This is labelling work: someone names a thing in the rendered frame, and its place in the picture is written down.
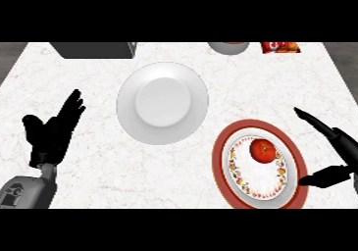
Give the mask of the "dark grey box appliance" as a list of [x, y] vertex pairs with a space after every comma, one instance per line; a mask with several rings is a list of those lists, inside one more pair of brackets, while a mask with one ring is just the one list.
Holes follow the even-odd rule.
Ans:
[[64, 59], [132, 59], [137, 42], [51, 42]]

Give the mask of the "red orange packet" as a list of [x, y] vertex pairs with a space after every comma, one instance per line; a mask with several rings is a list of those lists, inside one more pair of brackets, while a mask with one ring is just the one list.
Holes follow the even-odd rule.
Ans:
[[262, 53], [299, 53], [301, 48], [296, 42], [262, 42]]

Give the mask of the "red tomato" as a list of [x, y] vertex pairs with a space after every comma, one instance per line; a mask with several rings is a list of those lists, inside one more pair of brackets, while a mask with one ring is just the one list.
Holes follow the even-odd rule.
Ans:
[[250, 143], [250, 156], [262, 164], [268, 164], [275, 159], [274, 144], [267, 139], [256, 139]]

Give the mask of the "plain white plate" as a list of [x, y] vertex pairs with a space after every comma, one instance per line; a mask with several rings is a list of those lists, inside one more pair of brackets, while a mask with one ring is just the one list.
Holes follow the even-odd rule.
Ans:
[[142, 67], [126, 79], [116, 99], [125, 131], [151, 145], [190, 137], [203, 123], [207, 106], [207, 88], [199, 74], [173, 62]]

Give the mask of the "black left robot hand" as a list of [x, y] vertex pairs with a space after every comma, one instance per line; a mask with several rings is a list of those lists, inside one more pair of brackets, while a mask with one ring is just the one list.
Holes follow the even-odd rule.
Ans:
[[23, 117], [27, 142], [33, 146], [30, 157], [30, 166], [33, 168], [39, 168], [43, 164], [57, 166], [63, 162], [71, 134], [86, 110], [80, 95], [80, 90], [74, 89], [58, 115], [51, 117], [46, 123], [35, 115]]

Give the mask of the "red rimmed patterned plate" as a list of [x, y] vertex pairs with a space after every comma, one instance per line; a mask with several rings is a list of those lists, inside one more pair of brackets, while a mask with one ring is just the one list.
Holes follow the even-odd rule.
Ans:
[[[267, 139], [275, 148], [275, 159], [259, 163], [250, 156], [250, 143]], [[218, 188], [234, 208], [302, 208], [308, 188], [299, 178], [308, 173], [298, 146], [270, 123], [241, 120], [222, 130], [212, 151], [212, 170]]]

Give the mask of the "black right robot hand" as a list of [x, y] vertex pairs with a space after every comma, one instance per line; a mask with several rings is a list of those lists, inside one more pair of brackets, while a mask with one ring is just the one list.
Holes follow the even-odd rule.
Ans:
[[295, 112], [298, 117], [305, 120], [324, 135], [345, 162], [345, 166], [329, 166], [311, 176], [299, 179], [302, 186], [309, 185], [318, 188], [327, 188], [349, 180], [351, 174], [358, 175], [358, 142], [338, 127], [329, 127], [308, 112], [299, 108], [295, 109]]

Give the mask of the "grey cup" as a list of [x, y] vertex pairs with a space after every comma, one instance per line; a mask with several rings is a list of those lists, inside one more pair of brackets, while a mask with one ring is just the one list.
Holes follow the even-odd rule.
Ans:
[[250, 44], [247, 42], [210, 42], [209, 46], [222, 55], [239, 55], [247, 50]]

